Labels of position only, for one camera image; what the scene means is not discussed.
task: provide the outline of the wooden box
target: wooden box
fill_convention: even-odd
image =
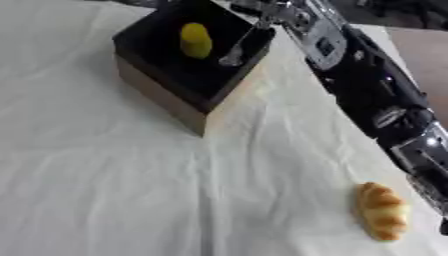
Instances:
[[[190,22],[203,24],[213,40],[206,59],[187,57],[180,50],[180,30]],[[219,121],[217,113],[231,104],[228,98],[268,52],[275,30],[256,30],[242,45],[243,65],[219,64],[250,27],[208,0],[170,2],[114,37],[120,76],[202,136],[208,124]]]

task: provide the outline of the croissant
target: croissant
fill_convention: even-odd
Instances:
[[[367,182],[357,188],[356,208],[366,231],[380,241],[394,241],[408,227],[409,206],[390,188]]]

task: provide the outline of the white fabric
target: white fabric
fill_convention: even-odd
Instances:
[[[338,109],[278,30],[260,76],[206,138],[118,78],[111,37],[148,10],[0,2],[0,255],[446,255],[440,218]],[[384,29],[363,27],[393,56]],[[354,184],[412,205],[371,240]]]

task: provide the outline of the yellow cylinder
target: yellow cylinder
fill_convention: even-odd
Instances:
[[[180,48],[188,57],[205,59],[212,51],[212,39],[202,24],[185,24],[182,27],[180,38]]]

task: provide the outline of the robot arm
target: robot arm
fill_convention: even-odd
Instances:
[[[261,27],[283,26],[347,116],[387,153],[414,188],[448,217],[448,133],[425,94],[367,35],[323,0],[236,0]],[[441,227],[442,234],[448,235]]]

